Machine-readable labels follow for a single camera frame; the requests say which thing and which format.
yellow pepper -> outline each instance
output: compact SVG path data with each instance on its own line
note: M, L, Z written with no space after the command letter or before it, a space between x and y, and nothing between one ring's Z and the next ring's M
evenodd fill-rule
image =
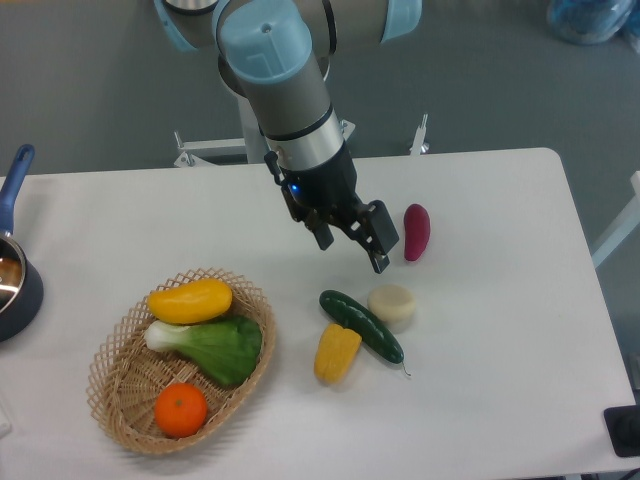
M231 307L233 293L224 282L202 278L149 294L151 313L165 323L188 325L212 320Z
M337 323L330 324L322 334L313 371L325 383L338 383L345 376L358 353L362 337Z

cucumber stem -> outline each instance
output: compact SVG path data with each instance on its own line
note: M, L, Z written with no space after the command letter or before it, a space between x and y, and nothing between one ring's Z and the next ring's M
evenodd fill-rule
M411 374L410 374L409 372L407 372L407 369L406 369L406 367L404 366L404 362L402 362L402 363L401 363L401 365L402 365L402 369L404 370L405 375L406 375L407 377L410 377L410 376L411 376Z

green cucumber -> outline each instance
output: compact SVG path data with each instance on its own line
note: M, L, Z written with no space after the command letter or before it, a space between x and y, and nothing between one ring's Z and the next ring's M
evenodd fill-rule
M353 298L336 290L320 294L320 306L344 328L362 337L362 341L385 360L399 364L404 361L402 347L384 323Z

purple sweet potato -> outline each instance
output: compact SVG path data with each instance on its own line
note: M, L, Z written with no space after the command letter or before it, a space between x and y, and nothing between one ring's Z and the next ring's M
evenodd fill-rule
M415 262L426 250L431 236L431 220L422 205L414 203L404 212L404 231L404 258Z

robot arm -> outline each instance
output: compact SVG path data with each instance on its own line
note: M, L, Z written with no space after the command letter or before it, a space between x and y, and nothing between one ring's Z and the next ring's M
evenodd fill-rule
M269 149L265 162L291 217L322 250L333 242L329 226L339 228L368 253L376 273L384 271L399 237L384 203L363 203L356 193L355 167L318 58L345 40L345 46L364 46L407 33L418 22L421 1L368 0L366 14L354 0L159 2L190 45L217 45L255 113ZM202 26L208 16L209 33Z

